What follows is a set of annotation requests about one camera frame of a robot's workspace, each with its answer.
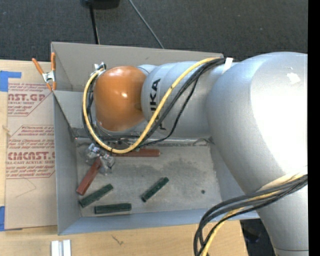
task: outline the cardboard box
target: cardboard box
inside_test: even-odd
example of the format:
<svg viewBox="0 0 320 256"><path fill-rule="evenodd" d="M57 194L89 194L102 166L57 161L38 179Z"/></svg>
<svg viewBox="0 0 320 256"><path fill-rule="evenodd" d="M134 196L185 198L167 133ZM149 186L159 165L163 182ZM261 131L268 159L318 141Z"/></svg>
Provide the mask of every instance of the cardboard box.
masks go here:
<svg viewBox="0 0 320 256"><path fill-rule="evenodd" d="M40 64L45 72L51 68ZM31 61L0 60L0 70L7 111L1 127L4 228L56 225L53 94Z"/></svg>
<svg viewBox="0 0 320 256"><path fill-rule="evenodd" d="M114 190L99 201L82 208L77 186L90 166L83 151L90 141L79 143L83 135L81 104L84 85L104 62L117 66L161 65L180 61L199 61L221 54L53 42L56 54L57 90L54 92L54 132L57 187L58 233L99 232L198 223L205 211L242 191L212 144L161 146L158 158L121 157L112 174L98 174L85 196L112 184ZM141 194L159 178L169 183L147 203ZM94 206L131 203L130 214L97 216ZM256 213L241 218L256 218Z"/></svg>

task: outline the metal clamp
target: metal clamp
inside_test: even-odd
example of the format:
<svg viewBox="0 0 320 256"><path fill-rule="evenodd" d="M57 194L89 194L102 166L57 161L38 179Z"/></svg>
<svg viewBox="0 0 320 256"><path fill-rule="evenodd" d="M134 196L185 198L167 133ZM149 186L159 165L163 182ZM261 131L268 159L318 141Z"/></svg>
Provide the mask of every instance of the metal clamp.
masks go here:
<svg viewBox="0 0 320 256"><path fill-rule="evenodd" d="M55 90L57 87L56 81L56 54L54 52L51 53L51 71L44 73L43 69L39 65L38 61L35 58L32 58L32 62L34 63L38 72L42 75L46 86L50 91ZM49 80L52 80L52 87L49 84Z"/></svg>

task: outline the cardboard sheet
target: cardboard sheet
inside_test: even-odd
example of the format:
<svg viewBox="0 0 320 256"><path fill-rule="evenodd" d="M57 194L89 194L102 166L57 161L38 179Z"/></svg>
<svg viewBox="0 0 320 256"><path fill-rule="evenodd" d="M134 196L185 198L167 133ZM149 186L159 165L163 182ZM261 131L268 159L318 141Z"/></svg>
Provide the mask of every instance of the cardboard sheet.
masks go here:
<svg viewBox="0 0 320 256"><path fill-rule="evenodd" d="M50 63L40 65L50 71ZM0 70L7 96L4 228L56 225L53 94L31 61L0 60Z"/></svg>

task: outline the black object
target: black object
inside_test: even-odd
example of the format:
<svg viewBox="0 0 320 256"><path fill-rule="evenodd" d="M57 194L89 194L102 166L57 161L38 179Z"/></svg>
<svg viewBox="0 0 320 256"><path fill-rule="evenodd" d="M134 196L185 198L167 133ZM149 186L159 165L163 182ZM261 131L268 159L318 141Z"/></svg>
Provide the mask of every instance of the black object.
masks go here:
<svg viewBox="0 0 320 256"><path fill-rule="evenodd" d="M164 185L168 183L169 179L167 177L161 178L156 184L149 188L142 196L142 201L146 202L150 199L155 193L157 193Z"/></svg>
<svg viewBox="0 0 320 256"><path fill-rule="evenodd" d="M117 8L119 3L120 0L81 0L82 6L97 10Z"/></svg>
<svg viewBox="0 0 320 256"><path fill-rule="evenodd" d="M113 214L131 211L131 203L118 203L109 205L98 205L94 207L95 214Z"/></svg>
<svg viewBox="0 0 320 256"><path fill-rule="evenodd" d="M108 184L97 191L93 192L92 194L88 195L85 198L82 198L79 203L84 208L90 204L92 204L94 201L99 200L102 198L105 194L109 193L111 190L113 190L114 187L111 184Z"/></svg>

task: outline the robotic arm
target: robotic arm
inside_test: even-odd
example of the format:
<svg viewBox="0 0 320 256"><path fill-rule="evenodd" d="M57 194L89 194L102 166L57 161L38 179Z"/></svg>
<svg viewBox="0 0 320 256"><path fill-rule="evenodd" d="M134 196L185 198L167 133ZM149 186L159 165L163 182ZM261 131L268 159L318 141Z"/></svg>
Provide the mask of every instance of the robotic arm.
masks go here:
<svg viewBox="0 0 320 256"><path fill-rule="evenodd" d="M100 66L84 91L86 128L100 147L118 154L169 138L212 140L249 194L308 172L307 60L276 52L230 66L221 59ZM119 144L124 139L129 148ZM277 256L309 255L308 186L258 214Z"/></svg>

